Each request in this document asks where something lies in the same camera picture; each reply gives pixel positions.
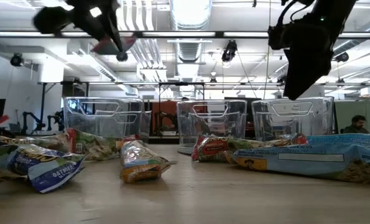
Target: transparent storage bin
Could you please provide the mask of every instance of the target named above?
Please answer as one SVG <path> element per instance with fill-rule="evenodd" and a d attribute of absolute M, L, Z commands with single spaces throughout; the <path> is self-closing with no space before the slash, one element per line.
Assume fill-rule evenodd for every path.
<path fill-rule="evenodd" d="M 201 135 L 244 139 L 246 110 L 244 100 L 178 102 L 178 152 L 191 154 Z"/>
<path fill-rule="evenodd" d="M 150 112 L 144 111 L 141 99 L 67 97 L 63 102 L 66 128 L 102 137 L 138 134 L 145 142 L 149 139 Z"/>
<path fill-rule="evenodd" d="M 333 128 L 332 97 L 259 100 L 252 102 L 255 135 L 270 141 L 283 134 L 328 135 Z"/>

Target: table surface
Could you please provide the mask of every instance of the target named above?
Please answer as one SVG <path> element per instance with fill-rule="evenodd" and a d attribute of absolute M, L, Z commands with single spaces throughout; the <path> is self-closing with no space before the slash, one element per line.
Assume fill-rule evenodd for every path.
<path fill-rule="evenodd" d="M 119 159 L 88 162 L 67 185 L 38 194 L 0 184 L 3 223 L 370 223 L 370 185 L 191 163 L 178 146 L 150 148 L 177 165 L 124 184 Z"/>

